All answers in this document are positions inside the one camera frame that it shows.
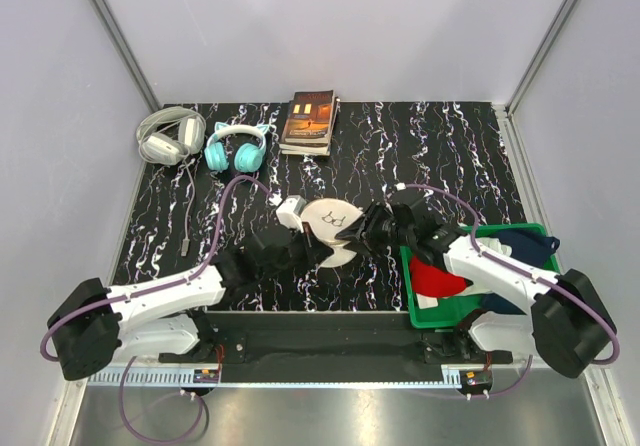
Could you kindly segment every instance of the black marble surface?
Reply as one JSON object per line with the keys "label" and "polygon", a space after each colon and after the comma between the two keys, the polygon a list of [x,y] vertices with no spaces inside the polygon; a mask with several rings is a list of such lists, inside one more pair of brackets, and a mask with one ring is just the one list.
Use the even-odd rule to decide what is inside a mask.
{"label": "black marble surface", "polygon": [[[524,222],[524,211],[490,103],[342,102],[331,156],[279,154],[278,133],[287,104],[183,104],[207,119],[207,136],[216,121],[269,122],[268,153],[259,179],[283,198],[334,197],[366,208],[384,200],[398,182],[445,188],[469,202],[487,224]],[[232,155],[246,136],[226,141]],[[191,248],[180,256],[184,211],[190,194],[185,165],[147,165],[126,238],[115,284],[142,282],[198,264],[211,244],[222,187],[236,173],[213,173],[202,154],[188,160],[195,171],[196,200]],[[455,204],[436,197],[429,204],[451,222],[467,222]],[[248,184],[236,188],[224,214],[221,247],[277,221],[264,194]],[[396,251],[383,261],[357,257],[337,269],[294,271],[261,284],[233,304],[233,310],[399,311],[406,309],[402,264]]]}

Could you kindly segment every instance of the green tray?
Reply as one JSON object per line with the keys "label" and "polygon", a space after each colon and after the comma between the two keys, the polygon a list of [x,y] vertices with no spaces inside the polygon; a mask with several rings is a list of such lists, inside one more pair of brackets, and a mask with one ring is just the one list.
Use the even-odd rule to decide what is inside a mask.
{"label": "green tray", "polygon": [[[544,235],[547,234],[544,226],[541,224],[523,223],[480,226],[478,228],[477,236],[478,238],[482,238],[484,236],[490,236],[497,231],[514,228],[529,229]],[[465,231],[471,231],[471,227],[464,227],[462,229]],[[452,328],[467,316],[467,314],[480,306],[480,301],[482,300],[483,295],[476,294],[471,296],[454,296],[447,299],[438,299],[438,306],[435,308],[418,308],[416,295],[413,294],[413,290],[411,289],[411,275],[409,274],[409,261],[413,255],[409,248],[405,247],[400,248],[400,255],[402,257],[402,269],[404,271],[404,282],[407,287],[407,297],[409,298],[409,317],[411,318],[411,324],[414,328]],[[552,256],[549,261],[547,261],[544,265],[544,269],[548,269],[549,271],[558,271],[558,263],[556,262],[555,256]]]}

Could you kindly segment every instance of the ear cup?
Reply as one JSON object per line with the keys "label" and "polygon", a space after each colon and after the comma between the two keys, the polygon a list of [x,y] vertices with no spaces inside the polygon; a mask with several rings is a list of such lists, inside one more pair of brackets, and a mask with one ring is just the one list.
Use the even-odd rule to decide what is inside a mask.
{"label": "ear cup", "polygon": [[204,158],[211,171],[225,171],[229,168],[229,160],[222,143],[213,143],[204,150]]}
{"label": "ear cup", "polygon": [[255,173],[260,169],[264,152],[254,144],[243,144],[236,153],[235,168],[241,173]]}
{"label": "ear cup", "polygon": [[178,164],[189,154],[182,143],[162,133],[153,133],[142,140],[139,152],[145,161],[165,166]]}
{"label": "ear cup", "polygon": [[188,116],[180,121],[178,141],[189,151],[196,154],[204,144],[204,130],[206,125],[198,116]]}

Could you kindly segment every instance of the book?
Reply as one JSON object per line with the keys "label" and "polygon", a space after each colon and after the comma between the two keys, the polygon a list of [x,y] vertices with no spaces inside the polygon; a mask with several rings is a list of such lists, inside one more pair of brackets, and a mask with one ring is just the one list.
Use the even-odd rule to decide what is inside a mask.
{"label": "book", "polygon": [[333,91],[296,93],[289,103],[281,152],[328,155],[338,101]]}

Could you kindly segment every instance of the white headphones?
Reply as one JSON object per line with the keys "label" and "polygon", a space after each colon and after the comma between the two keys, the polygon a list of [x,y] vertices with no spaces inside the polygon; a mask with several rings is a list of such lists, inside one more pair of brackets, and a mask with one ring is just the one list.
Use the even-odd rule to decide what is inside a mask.
{"label": "white headphones", "polygon": [[[171,139],[163,131],[180,124],[178,139]],[[197,111],[174,106],[161,109],[145,118],[136,129],[138,151],[149,163],[173,166],[195,154],[204,143],[206,122]]]}

